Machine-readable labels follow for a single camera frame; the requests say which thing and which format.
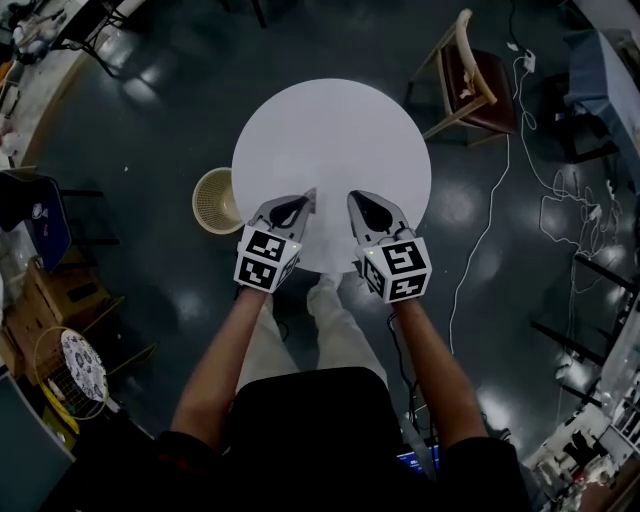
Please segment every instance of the beige pants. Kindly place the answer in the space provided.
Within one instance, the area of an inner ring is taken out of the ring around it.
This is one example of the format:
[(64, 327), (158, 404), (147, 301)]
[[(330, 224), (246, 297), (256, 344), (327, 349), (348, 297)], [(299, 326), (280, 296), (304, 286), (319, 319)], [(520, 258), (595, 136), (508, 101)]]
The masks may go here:
[[(387, 384), (387, 373), (373, 353), (351, 313), (342, 307), (330, 283), (321, 281), (309, 291), (307, 307), (318, 328), (318, 370), (362, 366)], [(238, 380), (242, 386), (255, 380), (298, 372), (273, 318), (273, 299), (262, 306)]]

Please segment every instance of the white tabletop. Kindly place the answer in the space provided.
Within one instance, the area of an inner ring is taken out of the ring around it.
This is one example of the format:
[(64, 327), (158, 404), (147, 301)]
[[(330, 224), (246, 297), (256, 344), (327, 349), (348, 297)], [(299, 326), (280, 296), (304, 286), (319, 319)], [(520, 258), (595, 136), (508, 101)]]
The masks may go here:
[(279, 92), (249, 119), (233, 154), (233, 193), (246, 222), (270, 199), (316, 188), (298, 266), (355, 270), (347, 195), (397, 204), (417, 228), (431, 192), (429, 152), (391, 98), (348, 80), (312, 80)]

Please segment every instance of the wooden chair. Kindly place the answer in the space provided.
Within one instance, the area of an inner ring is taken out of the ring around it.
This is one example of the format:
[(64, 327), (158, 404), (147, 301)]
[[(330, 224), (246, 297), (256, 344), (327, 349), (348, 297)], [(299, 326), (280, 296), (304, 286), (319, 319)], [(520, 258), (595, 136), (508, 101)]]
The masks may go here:
[[(425, 140), (452, 124), (491, 132), (470, 145), (518, 131), (511, 87), (501, 59), (469, 47), (467, 25), (471, 15), (469, 9), (460, 13), (409, 82), (410, 96), (424, 69), (436, 59), (447, 117), (422, 134)], [(448, 44), (454, 36), (456, 44)]]

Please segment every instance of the forearm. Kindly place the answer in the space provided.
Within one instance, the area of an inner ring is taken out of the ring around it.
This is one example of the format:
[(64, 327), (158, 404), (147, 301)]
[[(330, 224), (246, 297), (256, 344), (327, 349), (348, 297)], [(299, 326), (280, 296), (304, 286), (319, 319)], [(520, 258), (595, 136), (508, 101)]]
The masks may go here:
[(486, 437), (473, 386), (418, 300), (396, 302), (394, 309), (443, 448)]
[(214, 450), (235, 398), (238, 377), (267, 294), (245, 288), (185, 387), (171, 430), (200, 439)]

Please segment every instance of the white sneaker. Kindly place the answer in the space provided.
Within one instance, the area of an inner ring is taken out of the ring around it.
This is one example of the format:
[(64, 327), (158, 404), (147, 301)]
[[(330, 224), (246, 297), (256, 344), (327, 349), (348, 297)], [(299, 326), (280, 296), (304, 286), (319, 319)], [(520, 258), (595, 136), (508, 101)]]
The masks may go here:
[(333, 290), (337, 291), (341, 282), (342, 282), (342, 274), (338, 274), (338, 273), (322, 274), (320, 276), (320, 280), (318, 281), (318, 284), (313, 286), (309, 290), (309, 293), (307, 293), (307, 311), (309, 311), (309, 314), (311, 316), (315, 316), (313, 314), (312, 303), (316, 298), (316, 295), (318, 294), (320, 289), (325, 286), (328, 286), (329, 288), (332, 288)]

